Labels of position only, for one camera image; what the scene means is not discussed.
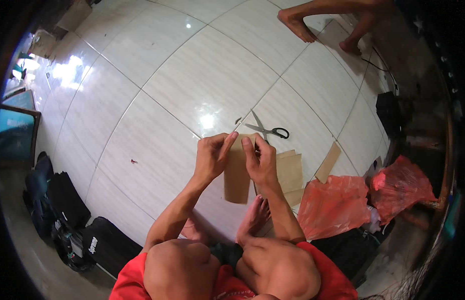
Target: scissors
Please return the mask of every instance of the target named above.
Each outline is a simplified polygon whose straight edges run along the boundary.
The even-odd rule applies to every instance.
[[[253,110],[251,110],[251,112],[253,113],[254,119],[256,119],[257,126],[251,125],[251,124],[244,124],[244,125],[251,128],[251,129],[254,129],[254,130],[259,131],[260,133],[262,133],[264,135],[264,140],[266,141],[266,143],[269,144],[267,134],[277,135],[278,137],[283,138],[283,139],[289,138],[289,131],[287,131],[284,128],[276,127],[276,128],[271,129],[271,130],[264,129],[264,126],[261,123],[260,118],[256,115],[256,113]],[[286,133],[286,135],[283,135],[283,134],[279,133],[278,130],[284,131]]]

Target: hand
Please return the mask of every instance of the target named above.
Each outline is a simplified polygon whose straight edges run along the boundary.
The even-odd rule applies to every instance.
[[[251,179],[260,187],[273,187],[279,185],[276,171],[276,148],[270,146],[258,133],[256,145],[259,153],[249,137],[242,139],[242,148],[246,154],[246,169]]]
[[[193,179],[207,186],[218,177],[224,171],[229,150],[238,135],[233,131],[230,134],[220,133],[199,140]]]

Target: foot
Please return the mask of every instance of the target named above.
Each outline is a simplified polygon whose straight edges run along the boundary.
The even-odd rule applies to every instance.
[[[357,46],[357,42],[354,42],[354,41],[350,42],[348,40],[345,40],[344,42],[339,43],[339,47],[341,47],[341,49],[344,52],[354,54],[354,55],[361,55],[361,50]]]
[[[188,240],[203,243],[208,246],[208,235],[193,214],[187,219],[186,224],[184,224],[181,230],[181,234]]]
[[[253,237],[271,218],[267,199],[261,195],[254,198],[236,234],[236,243],[244,246],[248,238]]]
[[[304,43],[314,43],[317,37],[309,30],[302,18],[294,17],[290,9],[282,9],[277,18]]]

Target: brown paper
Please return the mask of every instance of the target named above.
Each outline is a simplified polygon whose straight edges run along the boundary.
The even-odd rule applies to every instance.
[[[254,135],[240,134],[229,151],[228,162],[224,168],[224,199],[231,203],[247,204],[251,178],[246,170],[246,154],[241,140],[249,136],[255,143]]]
[[[336,164],[336,161],[339,158],[339,155],[341,154],[341,148],[336,144],[336,142],[332,142],[332,146],[329,149],[329,152],[327,153],[323,163],[317,169],[316,174],[314,175],[320,183],[326,183],[328,180],[329,173],[331,173],[332,168],[334,167],[334,164]]]
[[[294,207],[301,203],[303,194],[304,194],[304,189],[297,189],[297,190],[284,193],[284,198],[286,198],[286,201],[289,203],[289,207]]]
[[[285,151],[285,152],[281,152],[281,153],[276,154],[276,160],[286,158],[286,157],[290,157],[290,156],[293,156],[293,155],[296,155],[296,150],[294,150],[294,149],[293,150],[288,150],[288,151]]]
[[[283,193],[303,188],[303,165],[301,154],[287,156],[276,161],[277,179]]]

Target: person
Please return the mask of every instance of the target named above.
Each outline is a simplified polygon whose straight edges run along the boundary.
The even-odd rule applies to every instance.
[[[205,245],[207,238],[193,208],[224,171],[237,136],[222,133],[197,143],[193,176],[152,224],[144,248],[121,270],[109,299],[357,298],[336,265],[306,242],[278,182],[276,149],[257,133],[257,151],[249,137],[241,141],[247,171],[263,193],[256,196],[237,231],[242,256],[223,264]],[[276,238],[254,237],[269,218]],[[188,239],[178,238],[180,232]]]
[[[379,17],[390,9],[393,0],[314,0],[298,6],[282,9],[277,14],[303,42],[314,43],[317,37],[309,30],[303,19],[310,15],[360,13],[361,19],[353,32],[339,43],[345,52],[361,55],[359,40],[378,22]]]

